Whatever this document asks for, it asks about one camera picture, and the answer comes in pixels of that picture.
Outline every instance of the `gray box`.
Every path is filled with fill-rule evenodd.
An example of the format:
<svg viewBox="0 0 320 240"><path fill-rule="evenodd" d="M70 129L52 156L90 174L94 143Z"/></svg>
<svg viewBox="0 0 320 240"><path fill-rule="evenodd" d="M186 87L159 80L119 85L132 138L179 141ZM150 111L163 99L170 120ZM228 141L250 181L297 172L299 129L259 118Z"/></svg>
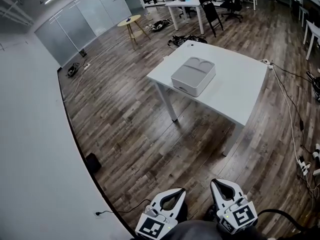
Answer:
<svg viewBox="0 0 320 240"><path fill-rule="evenodd" d="M216 65L202 58L190 57L171 76L173 86L198 97L216 75Z"/></svg>

